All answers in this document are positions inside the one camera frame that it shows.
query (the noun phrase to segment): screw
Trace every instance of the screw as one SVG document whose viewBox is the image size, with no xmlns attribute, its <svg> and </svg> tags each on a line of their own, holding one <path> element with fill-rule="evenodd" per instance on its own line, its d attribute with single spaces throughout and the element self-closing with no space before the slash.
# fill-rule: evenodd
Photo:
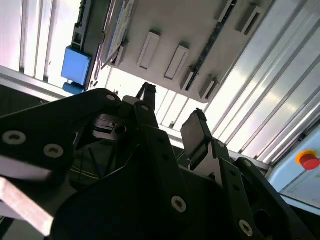
<svg viewBox="0 0 320 240">
<path fill-rule="evenodd" d="M 185 200 L 183 200 L 179 196 L 173 196 L 171 199 L 171 204 L 172 204 L 172 207 L 181 214 L 187 210 L 187 204 Z"/>
<path fill-rule="evenodd" d="M 57 144 L 48 144 L 43 149 L 44 154 L 53 159 L 60 158 L 64 154 L 64 149 Z"/>
<path fill-rule="evenodd" d="M 251 162 L 249 162 L 248 160 L 244 160 L 244 164 L 247 165 L 248 167 L 252 166 Z"/>
<path fill-rule="evenodd" d="M 112 96 L 112 95 L 107 95 L 106 98 L 111 100 L 111 101 L 116 100 L 116 98 L 114 96 Z"/>
<path fill-rule="evenodd" d="M 148 108 L 147 106 L 145 106 L 145 105 L 142 105 L 142 108 L 143 108 L 144 110 L 146 110 L 146 111 L 149 111 L 149 108 Z"/>
<path fill-rule="evenodd" d="M 2 140 L 4 143 L 9 145 L 20 145 L 23 144 L 27 137 L 26 135 L 21 131 L 7 131 L 2 135 Z"/>
<path fill-rule="evenodd" d="M 248 237 L 252 237 L 254 235 L 254 231 L 252 230 L 251 226 L 247 221 L 240 220 L 239 227 L 241 228 L 242 232 L 244 232 Z"/>
<path fill-rule="evenodd" d="M 222 142 L 220 142 L 220 141 L 218 141 L 218 145 L 219 145 L 220 147 L 222 147 L 222 148 L 225 147 L 225 145 L 224 145 Z"/>
</svg>

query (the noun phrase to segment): cable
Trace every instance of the cable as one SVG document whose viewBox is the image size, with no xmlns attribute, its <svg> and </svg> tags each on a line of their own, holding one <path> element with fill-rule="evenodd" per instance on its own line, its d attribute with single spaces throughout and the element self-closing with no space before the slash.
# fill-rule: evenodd
<svg viewBox="0 0 320 240">
<path fill-rule="evenodd" d="M 83 172 L 79 172 L 79 171 L 76 171 L 76 170 L 73 170 L 73 169 L 70 169 L 70 171 L 75 172 L 75 173 L 78 173 L 78 174 L 81 174 L 81 175 L 86 176 L 86 177 L 88 177 L 88 178 L 99 179 L 98 176 L 90 176 L 90 175 L 88 175 L 88 174 L 85 174 L 85 173 L 83 173 Z"/>
<path fill-rule="evenodd" d="M 185 154 L 185 150 L 183 150 L 177 157 L 176 161 L 178 161 Z"/>
<path fill-rule="evenodd" d="M 76 166 L 71 166 L 71 168 L 73 168 L 73 170 L 75 170 L 75 171 L 78 171 L 78 172 L 80 171 L 80 168 L 78 168 Z M 85 173 L 87 175 L 91 175 L 92 177 L 97 177 L 98 178 L 98 176 L 93 174 L 92 172 L 88 172 L 88 171 L 82 170 L 82 173 Z"/>
</svg>

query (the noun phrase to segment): blue box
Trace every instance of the blue box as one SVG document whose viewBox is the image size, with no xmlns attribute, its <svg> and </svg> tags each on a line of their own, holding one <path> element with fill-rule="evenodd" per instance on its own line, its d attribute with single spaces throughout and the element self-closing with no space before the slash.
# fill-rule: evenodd
<svg viewBox="0 0 320 240">
<path fill-rule="evenodd" d="M 68 46 L 65 49 L 61 77 L 82 86 L 85 85 L 91 57 L 84 55 Z"/>
</svg>

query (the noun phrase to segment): black metal bracket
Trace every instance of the black metal bracket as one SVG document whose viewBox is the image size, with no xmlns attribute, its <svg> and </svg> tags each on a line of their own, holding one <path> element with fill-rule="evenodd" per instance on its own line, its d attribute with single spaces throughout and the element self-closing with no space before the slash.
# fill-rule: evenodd
<svg viewBox="0 0 320 240">
<path fill-rule="evenodd" d="M 199 109 L 182 126 L 191 164 L 179 167 L 155 97 L 148 83 L 123 101 L 97 89 L 0 118 L 0 211 L 51 239 L 315 239 L 252 162 L 230 159 Z M 76 192 L 75 150 L 101 140 L 118 144 L 114 168 Z"/>
</svg>

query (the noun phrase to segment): emergency stop button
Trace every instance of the emergency stop button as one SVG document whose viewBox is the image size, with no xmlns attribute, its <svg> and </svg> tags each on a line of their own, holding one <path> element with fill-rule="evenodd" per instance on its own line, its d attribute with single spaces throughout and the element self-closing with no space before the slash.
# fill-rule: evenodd
<svg viewBox="0 0 320 240">
<path fill-rule="evenodd" d="M 317 152 L 311 149 L 300 152 L 295 160 L 298 164 L 302 165 L 305 170 L 313 170 L 320 165 L 320 159 L 317 158 Z"/>
</svg>

